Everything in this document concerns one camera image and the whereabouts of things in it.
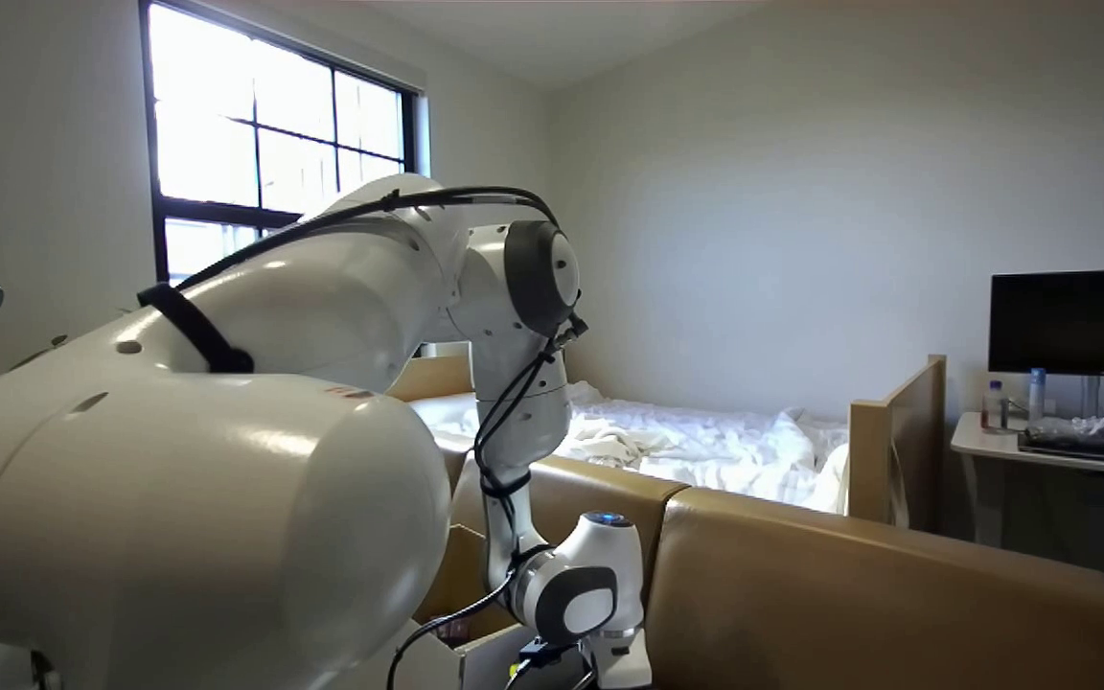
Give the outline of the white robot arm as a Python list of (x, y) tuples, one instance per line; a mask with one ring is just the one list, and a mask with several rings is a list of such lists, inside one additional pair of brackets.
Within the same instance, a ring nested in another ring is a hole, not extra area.
[(644, 628), (632, 523), (543, 541), (573, 253), (521, 187), (370, 182), (0, 376), (0, 644), (66, 690), (316, 690), (433, 633), (447, 467), (396, 385), (471, 353), (488, 596), (607, 676)]

